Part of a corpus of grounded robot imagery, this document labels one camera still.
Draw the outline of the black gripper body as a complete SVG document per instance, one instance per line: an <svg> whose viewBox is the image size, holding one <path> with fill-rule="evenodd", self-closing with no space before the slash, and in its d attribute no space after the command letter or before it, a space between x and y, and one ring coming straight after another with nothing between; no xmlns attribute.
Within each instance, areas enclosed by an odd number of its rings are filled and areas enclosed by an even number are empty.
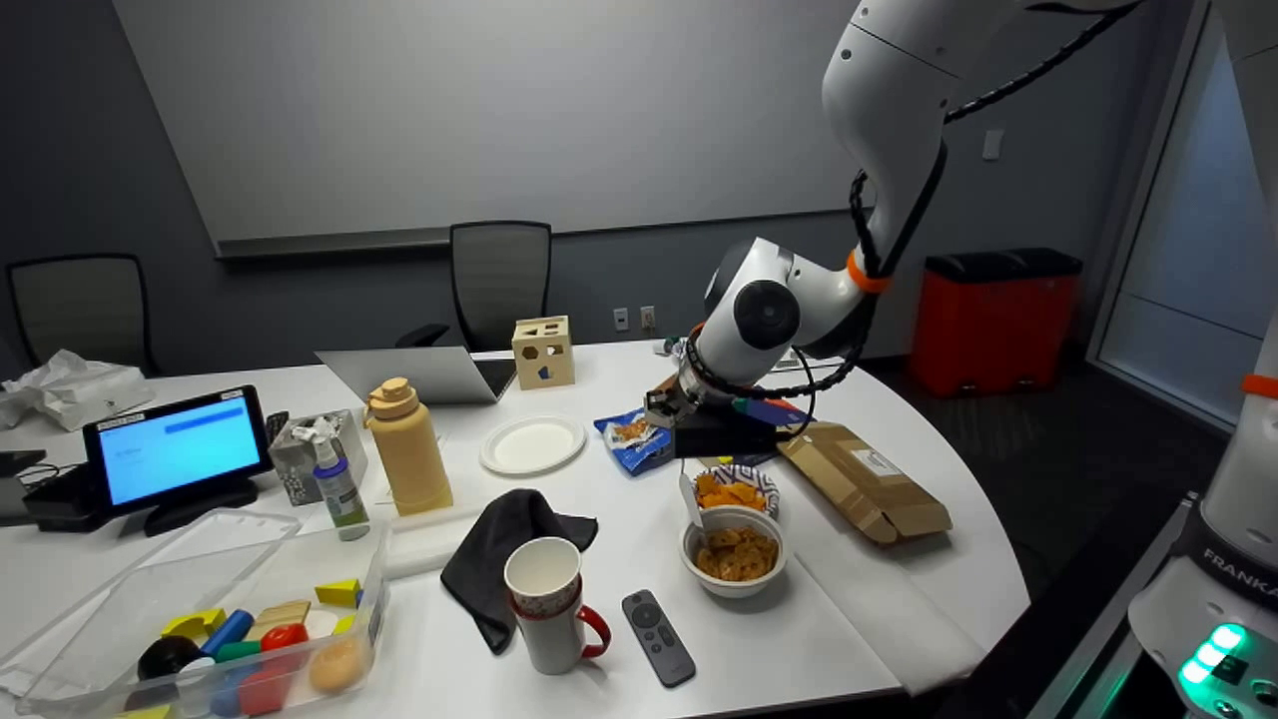
<svg viewBox="0 0 1278 719"><path fill-rule="evenodd" d="M773 457L781 430L726 403L697 407L675 419L675 457Z"/></svg>

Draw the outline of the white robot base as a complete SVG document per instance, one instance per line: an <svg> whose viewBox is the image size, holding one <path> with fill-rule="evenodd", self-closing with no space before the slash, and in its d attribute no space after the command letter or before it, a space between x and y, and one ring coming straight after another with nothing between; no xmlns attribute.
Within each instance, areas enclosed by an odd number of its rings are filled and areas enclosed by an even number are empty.
<svg viewBox="0 0 1278 719"><path fill-rule="evenodd" d="M1278 221L1278 0L1220 0L1268 215ZM1129 636L1204 719L1278 719L1278 312L1228 457Z"/></svg>

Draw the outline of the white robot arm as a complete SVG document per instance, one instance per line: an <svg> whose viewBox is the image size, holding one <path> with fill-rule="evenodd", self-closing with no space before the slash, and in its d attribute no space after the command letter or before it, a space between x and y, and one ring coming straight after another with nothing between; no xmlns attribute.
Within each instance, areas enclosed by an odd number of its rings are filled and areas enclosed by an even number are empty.
<svg viewBox="0 0 1278 719"><path fill-rule="evenodd" d="M838 267L750 240L709 280L709 316L686 332L679 373L646 393L670 453L773 457L816 423L816 399L842 385L872 337L943 171L943 128L1047 78L1119 24L1137 0L858 0L822 74L822 112L854 159L854 240ZM1020 14L1080 14L1089 27L1039 68L955 99L987 40Z"/></svg>

